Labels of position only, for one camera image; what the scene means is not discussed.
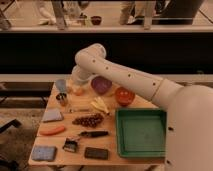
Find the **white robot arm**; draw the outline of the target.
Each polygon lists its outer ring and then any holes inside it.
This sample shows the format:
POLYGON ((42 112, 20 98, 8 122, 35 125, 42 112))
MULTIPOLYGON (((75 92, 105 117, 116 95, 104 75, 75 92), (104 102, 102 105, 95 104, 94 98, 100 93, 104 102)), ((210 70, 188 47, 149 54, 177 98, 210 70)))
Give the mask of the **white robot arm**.
POLYGON ((113 63, 100 43, 79 50, 74 60, 75 84, 85 84, 97 74, 167 113, 165 171, 213 171, 213 88, 183 86, 113 63))

